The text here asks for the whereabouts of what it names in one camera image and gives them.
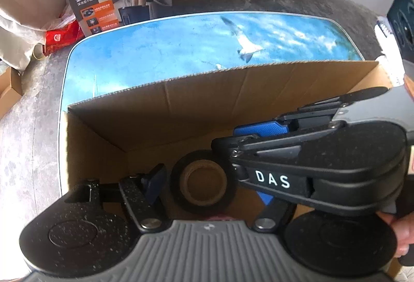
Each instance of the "brown cardboard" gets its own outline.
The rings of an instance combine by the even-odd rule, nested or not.
[[[188,152],[208,149],[213,138],[240,124],[268,120],[304,104],[355,89],[390,86],[377,62],[295,62],[249,66],[164,80],[69,107],[61,129],[63,191],[86,178],[114,182],[147,172],[158,163],[170,170]],[[172,201],[173,218],[197,218]],[[253,191],[239,189],[226,213],[251,222],[263,208]]]
[[[0,118],[20,100],[22,94],[19,73],[15,69],[8,67],[0,75]]]
[[[414,97],[414,81],[412,81],[407,75],[405,75],[404,84],[405,84],[405,88],[407,88],[411,96]]]

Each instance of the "red bag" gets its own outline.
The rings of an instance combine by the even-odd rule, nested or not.
[[[47,56],[62,47],[76,43],[83,37],[85,36],[76,20],[65,27],[46,31],[46,45],[43,45],[43,54]]]

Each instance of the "black tape roll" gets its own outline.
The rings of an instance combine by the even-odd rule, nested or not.
[[[212,216],[223,212],[233,200],[236,188],[237,178],[230,162],[211,150],[190,152],[171,171],[170,191],[174,200],[194,214]]]

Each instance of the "orange label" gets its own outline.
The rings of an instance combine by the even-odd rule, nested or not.
[[[113,2],[111,0],[104,1],[102,3],[94,4],[89,8],[80,10],[82,18],[99,18],[107,15],[108,13],[113,12]]]
[[[414,146],[411,147],[410,162],[408,164],[408,174],[414,175]]]
[[[101,25],[102,31],[107,31],[107,30],[110,30],[112,28],[117,28],[117,27],[119,27],[118,19]]]
[[[116,16],[116,14],[114,12],[110,12],[110,13],[104,15],[104,16],[98,17],[98,22],[99,23],[108,23],[110,21],[117,20],[117,19],[118,19],[118,17]]]

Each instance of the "pink object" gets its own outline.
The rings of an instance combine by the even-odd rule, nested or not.
[[[207,221],[228,221],[228,220],[235,220],[235,219],[228,215],[218,214],[218,215],[213,215],[212,217],[207,218],[206,220]]]

